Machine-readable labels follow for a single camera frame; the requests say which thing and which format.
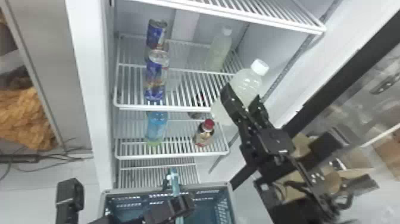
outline beverage bottle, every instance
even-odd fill
[[[268,69],[269,67],[265,62],[256,59],[251,64],[250,69],[238,71],[229,82],[233,91],[245,107],[248,107],[251,101],[258,95],[262,84],[261,76],[264,76]],[[221,103],[220,98],[211,106],[211,114],[217,122],[223,125],[230,125],[233,123],[224,105]]]
[[[205,147],[211,143],[211,138],[214,134],[214,125],[215,123],[211,119],[205,119],[205,121],[199,125],[193,137],[195,145],[198,147]]]
[[[147,144],[150,146],[157,146],[164,139],[168,113],[162,111],[149,111],[147,112],[147,119]]]
[[[231,34],[232,29],[224,26],[222,32],[214,37],[210,50],[208,50],[208,56],[204,62],[205,70],[221,71],[232,44]]]

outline wire shelf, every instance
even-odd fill
[[[206,147],[193,143],[193,136],[203,120],[190,120],[186,113],[169,113],[161,145],[147,145],[147,118],[143,111],[116,110],[114,117],[115,157],[119,160],[179,158],[226,155],[229,147],[222,127],[216,123],[213,141]]]
[[[210,112],[220,89],[233,77],[222,73],[168,72],[165,98],[150,102],[144,97],[145,66],[118,66],[114,105],[123,110]]]
[[[121,34],[118,42],[117,62],[120,66],[146,65],[145,36]],[[169,39],[165,42],[170,57],[170,70],[206,71],[204,61],[210,45]],[[235,74],[242,68],[238,55],[230,51],[221,72]]]
[[[118,188],[151,188],[161,186],[168,172],[167,167],[124,170],[121,163],[119,168]],[[176,167],[176,169],[179,174],[179,184],[199,183],[196,166],[180,166]]]
[[[296,0],[131,0],[320,35],[326,27]]]
[[[193,157],[183,158],[153,158],[147,160],[121,160],[121,170],[150,169],[160,167],[193,166]]]

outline brown cloth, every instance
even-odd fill
[[[51,150],[56,145],[38,93],[28,77],[16,77],[8,90],[0,91],[0,138],[34,150]]]

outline blue soda can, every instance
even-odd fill
[[[167,52],[157,49],[150,51],[144,78],[144,95],[147,100],[159,101],[164,98],[169,65]]]
[[[146,37],[145,59],[147,58],[149,51],[153,49],[164,49],[167,27],[168,23],[164,20],[149,20]]]

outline water bottle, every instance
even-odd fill
[[[261,76],[264,76],[268,69],[269,67],[265,62],[256,59],[251,64],[250,69],[238,71],[229,82],[233,91],[245,107],[248,107],[251,101],[258,95],[262,84]],[[223,125],[230,125],[233,123],[221,103],[220,98],[211,106],[211,114],[217,122]]]
[[[147,119],[147,144],[150,146],[157,146],[161,144],[164,139],[168,113],[162,111],[149,111],[147,112]]]
[[[225,26],[222,28],[222,32],[212,40],[208,56],[204,62],[207,71],[221,71],[232,44],[231,34],[232,29]]]

